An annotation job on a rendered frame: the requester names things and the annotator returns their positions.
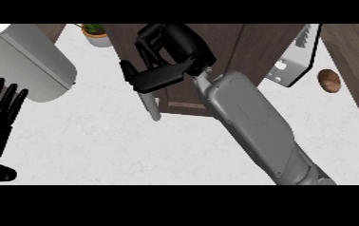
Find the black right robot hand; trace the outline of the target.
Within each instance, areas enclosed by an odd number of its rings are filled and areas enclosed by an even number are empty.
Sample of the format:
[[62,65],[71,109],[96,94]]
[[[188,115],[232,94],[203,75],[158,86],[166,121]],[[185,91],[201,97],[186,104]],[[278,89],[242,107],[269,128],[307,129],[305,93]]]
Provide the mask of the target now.
[[148,69],[139,72],[129,60],[120,66],[124,80],[142,94],[182,82],[183,74],[198,77],[216,62],[204,39],[186,24],[148,24],[135,46]]

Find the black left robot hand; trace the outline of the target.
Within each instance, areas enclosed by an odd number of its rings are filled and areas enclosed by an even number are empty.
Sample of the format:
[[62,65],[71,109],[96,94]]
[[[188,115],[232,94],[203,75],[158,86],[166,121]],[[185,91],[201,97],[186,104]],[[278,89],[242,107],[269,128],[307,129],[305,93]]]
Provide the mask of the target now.
[[[0,92],[5,87],[6,79],[0,78]],[[11,84],[5,92],[5,96],[0,99],[0,157],[3,155],[9,136],[13,130],[13,121],[16,119],[19,109],[22,107],[24,100],[28,96],[28,89],[24,88],[18,95],[18,84]],[[16,171],[12,167],[0,164],[0,181],[12,181],[16,178]]]

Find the dark wooden cabinet door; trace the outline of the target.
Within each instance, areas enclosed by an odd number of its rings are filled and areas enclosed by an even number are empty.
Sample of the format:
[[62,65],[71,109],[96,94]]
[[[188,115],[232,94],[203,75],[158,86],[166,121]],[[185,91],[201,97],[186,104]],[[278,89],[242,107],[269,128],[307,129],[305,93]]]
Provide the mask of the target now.
[[[238,32],[241,24],[189,24],[203,37],[216,57],[208,74],[214,79],[229,67],[234,56]],[[121,60],[129,60],[139,71],[146,70],[143,60],[135,47],[138,31],[145,24],[105,24],[104,28]],[[200,100],[194,79],[183,75],[183,81],[157,90],[154,96],[160,99],[160,112],[185,115],[207,116],[207,109]]]

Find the dark wooden cabinet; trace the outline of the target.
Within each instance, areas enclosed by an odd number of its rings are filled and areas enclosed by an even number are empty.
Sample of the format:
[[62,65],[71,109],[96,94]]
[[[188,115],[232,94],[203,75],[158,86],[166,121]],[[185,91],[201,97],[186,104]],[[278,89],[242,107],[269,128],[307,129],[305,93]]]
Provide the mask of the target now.
[[253,84],[259,85],[305,25],[241,25],[234,56],[228,70],[222,74],[231,70],[237,70],[247,75]]

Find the green potted plant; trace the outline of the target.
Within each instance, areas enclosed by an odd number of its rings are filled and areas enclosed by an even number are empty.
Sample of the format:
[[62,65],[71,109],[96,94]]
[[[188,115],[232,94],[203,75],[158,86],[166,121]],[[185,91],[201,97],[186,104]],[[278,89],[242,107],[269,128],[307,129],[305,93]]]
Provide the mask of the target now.
[[101,24],[77,24],[81,28],[87,41],[95,47],[111,47],[112,43]]

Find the dark wooden panel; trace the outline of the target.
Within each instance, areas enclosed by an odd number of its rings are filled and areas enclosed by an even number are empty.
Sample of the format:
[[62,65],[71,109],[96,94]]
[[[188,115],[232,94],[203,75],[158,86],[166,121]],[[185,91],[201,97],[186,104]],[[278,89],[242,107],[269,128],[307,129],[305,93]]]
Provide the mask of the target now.
[[321,40],[359,107],[359,24],[324,24]]
[[42,30],[52,43],[56,43],[65,26],[65,24],[37,24],[39,29]]

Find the brown round wooden object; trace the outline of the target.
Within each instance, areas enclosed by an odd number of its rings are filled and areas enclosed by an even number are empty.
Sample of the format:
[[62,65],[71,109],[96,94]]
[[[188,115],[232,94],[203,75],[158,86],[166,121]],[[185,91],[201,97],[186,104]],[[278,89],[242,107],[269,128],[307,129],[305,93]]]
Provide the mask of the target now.
[[328,93],[337,93],[341,90],[341,79],[338,74],[331,69],[324,69],[318,73],[318,82],[321,88]]

